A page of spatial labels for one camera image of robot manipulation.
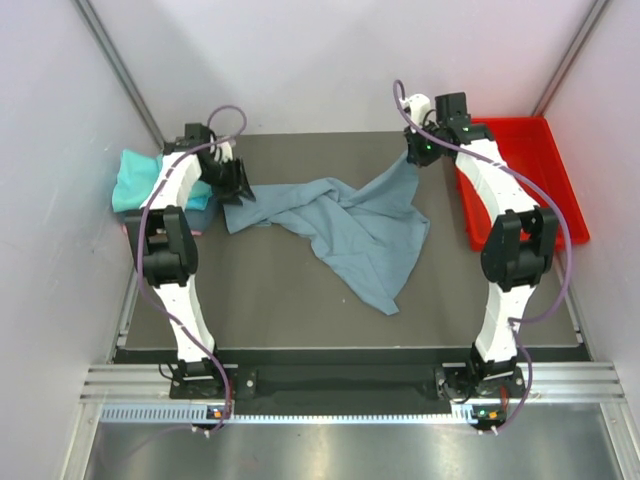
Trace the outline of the red plastic bin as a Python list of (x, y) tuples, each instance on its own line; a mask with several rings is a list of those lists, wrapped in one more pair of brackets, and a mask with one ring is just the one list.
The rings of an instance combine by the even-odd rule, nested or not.
[[(509, 167), (532, 180), (556, 202), (568, 223), (571, 242), (588, 243), (587, 224), (546, 119), (475, 117), (473, 121), (489, 127)], [(460, 172), (456, 181), (468, 243), (473, 251), (479, 252), (490, 231), (489, 217), (470, 181)]]

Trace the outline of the pink folded t shirt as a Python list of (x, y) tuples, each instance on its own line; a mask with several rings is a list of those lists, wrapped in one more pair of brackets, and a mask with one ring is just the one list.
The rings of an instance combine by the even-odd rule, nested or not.
[[(138, 234), (137, 234), (136, 232), (134, 232), (133, 230), (131, 230), (131, 229), (130, 229), (126, 224), (124, 224), (124, 223), (122, 223), (122, 224), (121, 224), (121, 230), (122, 230), (123, 234), (124, 234), (126, 237), (129, 237), (129, 236), (132, 236), (132, 235), (138, 236)], [(166, 233), (167, 233), (167, 231), (166, 231), (164, 228), (158, 228), (158, 229), (155, 229), (155, 230), (154, 230), (154, 232), (152, 233), (152, 236), (155, 236), (155, 235), (165, 235)], [(197, 238), (197, 237), (200, 237), (200, 236), (202, 236), (202, 235), (203, 235), (203, 232), (202, 232), (202, 231), (199, 231), (199, 230), (191, 230), (191, 231), (190, 231), (190, 233), (191, 233), (191, 235), (192, 235), (194, 238)]]

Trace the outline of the teal folded t shirt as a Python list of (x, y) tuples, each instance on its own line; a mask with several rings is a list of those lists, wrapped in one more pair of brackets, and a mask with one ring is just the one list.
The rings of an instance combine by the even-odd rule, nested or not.
[(141, 205), (152, 193), (162, 168), (162, 156), (149, 157), (125, 149), (112, 193), (113, 200), (136, 200)]

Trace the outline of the grey-blue t shirt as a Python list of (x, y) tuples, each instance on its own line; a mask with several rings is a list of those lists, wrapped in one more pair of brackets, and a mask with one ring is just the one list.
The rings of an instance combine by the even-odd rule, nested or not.
[(254, 200), (225, 206), (226, 228), (236, 234), (279, 225), (308, 240), (363, 303), (392, 316), (430, 231), (413, 204), (418, 186), (405, 154), (359, 189), (333, 177), (257, 185)]

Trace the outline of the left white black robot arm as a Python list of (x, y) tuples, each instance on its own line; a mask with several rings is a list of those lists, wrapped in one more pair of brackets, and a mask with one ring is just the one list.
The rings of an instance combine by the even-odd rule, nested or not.
[(161, 171), (140, 207), (125, 214), (125, 229), (140, 291), (169, 320), (176, 339), (170, 362), (170, 395), (179, 399), (228, 400), (228, 375), (216, 356), (196, 289), (199, 252), (186, 216), (193, 187), (202, 181), (223, 204), (243, 205), (255, 195), (233, 142), (207, 125), (188, 123), (165, 143)]

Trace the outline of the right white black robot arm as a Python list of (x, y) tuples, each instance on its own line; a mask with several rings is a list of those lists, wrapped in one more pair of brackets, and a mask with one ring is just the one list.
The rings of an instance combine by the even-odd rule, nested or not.
[(489, 293), (480, 333), (463, 373), (446, 376), (441, 393), (465, 402), (515, 380), (519, 323), (542, 276), (552, 265), (560, 222), (520, 185), (501, 156), (490, 128), (475, 123), (464, 93), (430, 100), (399, 95), (408, 162), (426, 167), (448, 157), (471, 184), (491, 223), (480, 263)]

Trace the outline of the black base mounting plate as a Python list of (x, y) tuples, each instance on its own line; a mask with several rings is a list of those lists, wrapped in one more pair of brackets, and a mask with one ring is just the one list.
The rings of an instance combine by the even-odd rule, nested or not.
[(524, 392), (522, 371), (479, 380), (463, 365), (255, 365), (229, 368), (231, 396), (257, 399), (280, 392), (411, 392), (426, 399), (516, 397)]

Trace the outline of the aluminium frame rail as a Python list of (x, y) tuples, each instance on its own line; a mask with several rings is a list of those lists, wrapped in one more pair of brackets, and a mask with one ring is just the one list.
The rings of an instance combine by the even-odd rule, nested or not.
[[(530, 388), (529, 402), (603, 403), (625, 399), (614, 367), (607, 363), (522, 363), (511, 397), (519, 399)], [(429, 396), (443, 378), (463, 370), (460, 364), (431, 365), (275, 365), (225, 368), (232, 396), (240, 401), (274, 391), (381, 391), (391, 388)], [(175, 382), (166, 367), (152, 365), (96, 365), (89, 368), (80, 399), (85, 402), (150, 403), (170, 399)]]

